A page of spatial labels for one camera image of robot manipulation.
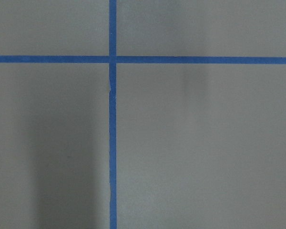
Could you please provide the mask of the brown paper table cover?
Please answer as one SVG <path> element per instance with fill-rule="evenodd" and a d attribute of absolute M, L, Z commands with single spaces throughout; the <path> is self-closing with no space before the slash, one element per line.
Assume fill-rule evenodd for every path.
<path fill-rule="evenodd" d="M 0 229 L 286 229 L 286 0 L 0 0 Z"/>

